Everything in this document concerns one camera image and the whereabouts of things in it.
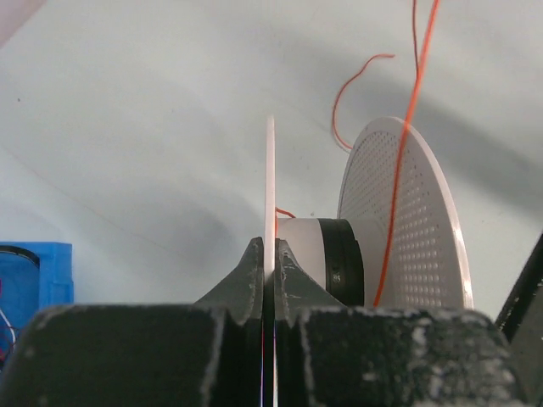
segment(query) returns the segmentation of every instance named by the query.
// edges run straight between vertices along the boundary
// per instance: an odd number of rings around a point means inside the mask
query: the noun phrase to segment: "orange wire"
[[[345,82],[345,84],[341,87],[341,89],[339,89],[339,92],[338,92],[338,96],[336,97],[336,100],[335,102],[333,103],[333,108],[332,108],[332,130],[333,130],[333,135],[336,137],[336,140],[338,140],[338,142],[345,148],[347,148],[348,150],[351,150],[353,147],[348,144],[343,138],[341,138],[338,134],[338,129],[336,127],[336,113],[337,113],[337,110],[338,110],[338,103],[339,103],[339,100],[341,99],[341,95],[343,94],[343,92],[345,91],[345,89],[347,88],[347,86],[352,82],[354,81],[356,78],[358,78],[360,75],[362,75],[364,73],[364,70],[366,70],[366,67],[374,60],[374,59],[378,59],[378,58],[393,58],[394,55],[392,53],[378,53],[377,55],[373,55],[371,58],[368,59],[368,61],[366,61],[366,63],[364,64],[364,66],[362,66],[362,69],[359,70],[352,78],[350,78],[348,81]]]
[[[389,267],[390,260],[390,249],[392,247],[392,240],[394,236],[394,222],[395,222],[395,212],[396,212],[396,201],[398,198],[398,184],[400,182],[400,171],[401,171],[401,158],[403,156],[404,149],[406,147],[407,139],[407,130],[411,124],[411,119],[415,113],[415,107],[417,106],[418,94],[421,90],[421,82],[424,76],[424,71],[426,70],[426,62],[428,60],[428,51],[430,47],[430,40],[434,32],[434,23],[435,17],[439,7],[439,0],[434,0],[432,5],[432,11],[430,12],[430,17],[428,21],[428,27],[426,29],[426,35],[424,36],[423,50],[421,52],[421,60],[417,79],[415,80],[415,86],[411,93],[411,99],[409,101],[409,107],[407,108],[406,119],[404,121],[403,129],[401,131],[400,138],[400,147],[398,149],[398,158],[396,160],[395,173],[394,173],[394,186],[392,190],[392,203],[390,209],[390,220],[389,220],[389,234],[387,236],[387,245],[384,250],[384,259],[383,259],[383,269],[381,270],[381,279],[379,281],[379,287],[377,294],[375,295],[375,300],[373,301],[373,306],[377,307],[379,301],[381,300],[381,295],[383,294],[384,282],[387,276],[387,269]]]
[[[285,210],[285,209],[275,208],[275,210],[276,210],[276,212],[277,212],[278,214],[286,215],[286,216],[288,216],[289,218],[295,218],[295,217],[296,217],[296,216],[294,216],[294,215],[292,214],[292,212],[288,212],[288,211]]]
[[[411,13],[411,28],[413,30],[413,47],[415,48],[415,70],[418,76],[417,0],[413,0],[413,11]]]
[[[275,235],[276,236],[277,236],[277,231],[279,230],[279,218],[277,217],[277,214],[286,215],[286,216],[289,216],[291,218],[296,217],[296,216],[294,216],[292,214],[292,212],[288,212],[287,210],[278,208],[276,206],[276,208],[275,208]]]

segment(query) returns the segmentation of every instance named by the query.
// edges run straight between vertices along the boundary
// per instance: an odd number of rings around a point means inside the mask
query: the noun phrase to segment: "white disc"
[[[375,298],[383,264],[403,123],[386,117],[364,129],[350,153],[339,195],[338,217],[349,221],[364,255],[367,304]],[[379,305],[473,307],[451,192],[430,147],[413,127],[403,154],[394,240]]]
[[[266,128],[266,189],[264,203],[264,276],[275,269],[275,121],[268,117]]]

